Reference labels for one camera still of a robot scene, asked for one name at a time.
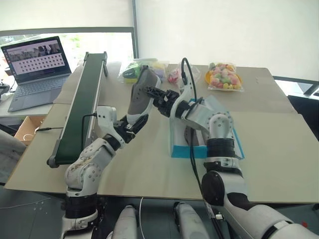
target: gray floor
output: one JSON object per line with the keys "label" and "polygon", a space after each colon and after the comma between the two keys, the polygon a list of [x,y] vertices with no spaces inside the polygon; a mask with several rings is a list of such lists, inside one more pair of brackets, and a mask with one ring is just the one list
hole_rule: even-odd
{"label": "gray floor", "polygon": [[[0,187],[0,238],[1,239],[57,239],[61,229],[61,201],[56,198],[47,199],[45,195],[31,192],[12,191]],[[37,204],[4,209],[21,204],[45,200]],[[144,199],[142,204],[142,225],[146,239],[179,239],[172,215],[175,200]],[[134,198],[108,199],[104,227],[110,231],[117,216],[125,205],[134,204],[139,207],[140,200]],[[211,238],[217,238],[208,220],[202,202],[188,202],[202,218]],[[319,234],[319,212],[312,211],[312,205],[279,209],[285,216],[296,223],[305,222],[308,228]],[[225,238],[229,238],[225,222],[221,223]]]}

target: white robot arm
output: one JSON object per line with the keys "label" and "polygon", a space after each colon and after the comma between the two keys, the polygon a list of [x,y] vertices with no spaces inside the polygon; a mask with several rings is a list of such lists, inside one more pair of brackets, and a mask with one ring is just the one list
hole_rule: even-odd
{"label": "white robot arm", "polygon": [[86,147],[65,173],[68,187],[62,239],[67,231],[93,231],[98,225],[96,193],[101,173],[115,156],[115,151],[130,142],[146,124],[152,104],[162,115],[179,118],[185,125],[209,135],[204,162],[207,173],[201,182],[203,197],[223,214],[241,238],[319,238],[272,208],[248,201],[247,187],[234,152],[233,119],[228,112],[216,111],[209,98],[188,102],[193,85],[187,79],[184,79],[181,95],[158,89],[159,83],[158,77],[144,67],[138,82],[133,85],[127,116],[116,120],[114,108],[97,108],[98,124],[105,136]]}

